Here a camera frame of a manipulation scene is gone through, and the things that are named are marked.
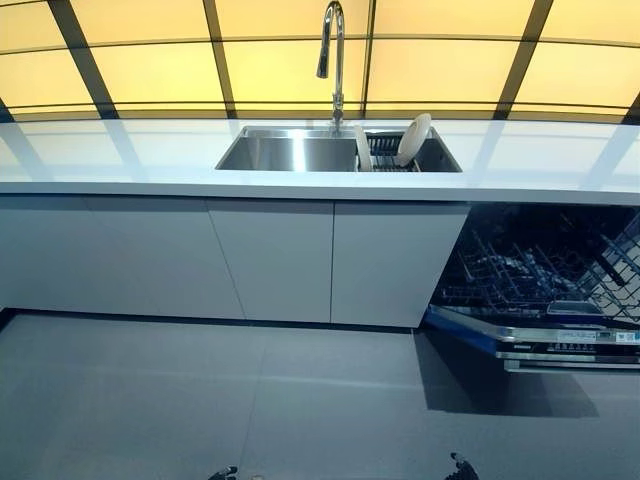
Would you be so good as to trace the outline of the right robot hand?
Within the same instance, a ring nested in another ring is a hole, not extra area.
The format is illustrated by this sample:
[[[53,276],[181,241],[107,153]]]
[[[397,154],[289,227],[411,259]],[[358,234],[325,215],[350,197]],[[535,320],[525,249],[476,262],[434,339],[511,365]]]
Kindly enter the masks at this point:
[[[464,456],[462,456],[458,452],[451,452],[450,457],[455,463],[456,470],[446,477],[447,480],[478,480],[479,479],[479,476],[476,470]]]

